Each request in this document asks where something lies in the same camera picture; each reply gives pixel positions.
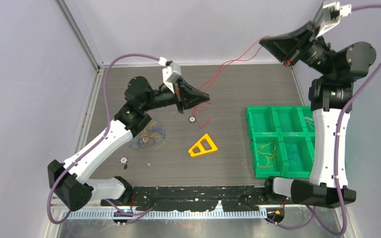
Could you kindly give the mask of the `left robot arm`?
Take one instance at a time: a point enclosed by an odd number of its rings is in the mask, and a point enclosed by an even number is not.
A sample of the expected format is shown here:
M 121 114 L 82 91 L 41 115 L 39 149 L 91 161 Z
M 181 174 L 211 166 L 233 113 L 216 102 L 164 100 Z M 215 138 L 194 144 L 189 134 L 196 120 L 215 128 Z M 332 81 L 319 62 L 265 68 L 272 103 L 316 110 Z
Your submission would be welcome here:
M 81 151 L 60 163 L 48 165 L 50 187 L 55 195 L 74 212 L 88 202 L 110 199 L 120 205 L 131 202 L 133 188 L 121 176 L 111 179 L 91 179 L 94 171 L 117 149 L 143 131 L 152 118 L 149 110 L 176 105 L 179 113 L 191 109 L 210 97 L 179 77 L 170 90 L 162 84 L 152 89 L 143 76 L 131 79 L 125 91 L 126 103 L 114 115 L 110 125 Z

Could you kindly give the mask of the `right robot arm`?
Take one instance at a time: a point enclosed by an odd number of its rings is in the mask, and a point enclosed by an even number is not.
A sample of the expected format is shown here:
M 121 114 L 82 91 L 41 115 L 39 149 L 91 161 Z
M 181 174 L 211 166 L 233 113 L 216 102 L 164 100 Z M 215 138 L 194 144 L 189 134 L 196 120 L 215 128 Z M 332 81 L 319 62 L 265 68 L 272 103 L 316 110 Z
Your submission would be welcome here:
M 315 155 L 309 180 L 269 177 L 264 199 L 337 208 L 356 201 L 345 172 L 345 134 L 354 96 L 354 83 L 369 73 L 376 60 L 375 48 L 355 42 L 335 51 L 313 22 L 287 34 L 261 39 L 259 44 L 286 66 L 303 62 L 320 73 L 309 88 L 308 99 L 316 127 Z

